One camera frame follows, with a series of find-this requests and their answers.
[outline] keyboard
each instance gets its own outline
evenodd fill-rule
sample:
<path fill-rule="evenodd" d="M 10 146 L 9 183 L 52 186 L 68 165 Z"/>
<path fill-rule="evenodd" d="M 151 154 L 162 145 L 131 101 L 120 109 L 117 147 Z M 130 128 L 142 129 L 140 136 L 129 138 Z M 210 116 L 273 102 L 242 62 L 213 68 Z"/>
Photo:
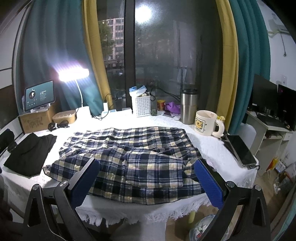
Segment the keyboard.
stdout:
<path fill-rule="evenodd" d="M 258 113 L 257 118 L 268 126 L 276 126 L 287 129 L 284 123 L 274 117 Z"/>

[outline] blue plaid fabric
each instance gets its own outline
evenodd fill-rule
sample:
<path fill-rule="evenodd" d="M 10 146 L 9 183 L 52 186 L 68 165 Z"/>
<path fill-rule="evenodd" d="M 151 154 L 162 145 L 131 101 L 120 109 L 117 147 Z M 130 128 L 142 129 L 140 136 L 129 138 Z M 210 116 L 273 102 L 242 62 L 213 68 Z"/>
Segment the blue plaid fabric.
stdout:
<path fill-rule="evenodd" d="M 90 158 L 100 172 L 89 193 L 120 202 L 160 204 L 203 193 L 194 162 L 202 158 L 185 130 L 146 127 L 76 132 L 43 167 L 57 181 L 69 180 Z"/>

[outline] table leg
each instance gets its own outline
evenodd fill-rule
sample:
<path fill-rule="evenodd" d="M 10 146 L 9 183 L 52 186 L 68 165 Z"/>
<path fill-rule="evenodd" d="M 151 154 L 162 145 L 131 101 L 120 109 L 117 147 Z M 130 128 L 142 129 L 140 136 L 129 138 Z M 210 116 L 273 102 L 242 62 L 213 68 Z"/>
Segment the table leg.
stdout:
<path fill-rule="evenodd" d="M 188 223 L 193 223 L 194 218 L 195 218 L 195 211 L 191 211 L 189 213 Z"/>

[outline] small figurine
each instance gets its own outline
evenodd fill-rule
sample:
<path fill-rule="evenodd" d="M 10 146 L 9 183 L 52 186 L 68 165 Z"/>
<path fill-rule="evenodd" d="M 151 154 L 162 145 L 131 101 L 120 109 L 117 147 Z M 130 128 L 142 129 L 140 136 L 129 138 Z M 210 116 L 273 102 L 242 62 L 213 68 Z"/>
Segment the small figurine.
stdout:
<path fill-rule="evenodd" d="M 152 109 L 151 110 L 151 115 L 152 116 L 156 116 L 157 115 L 157 110 L 156 109 Z"/>

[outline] white charger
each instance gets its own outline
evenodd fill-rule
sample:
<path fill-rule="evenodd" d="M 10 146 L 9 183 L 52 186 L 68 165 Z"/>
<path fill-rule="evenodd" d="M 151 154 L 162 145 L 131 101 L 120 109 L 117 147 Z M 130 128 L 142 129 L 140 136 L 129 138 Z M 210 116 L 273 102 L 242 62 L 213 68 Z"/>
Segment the white charger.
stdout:
<path fill-rule="evenodd" d="M 103 103 L 104 106 L 104 112 L 108 112 L 109 108 L 108 108 L 108 102 L 104 102 Z"/>

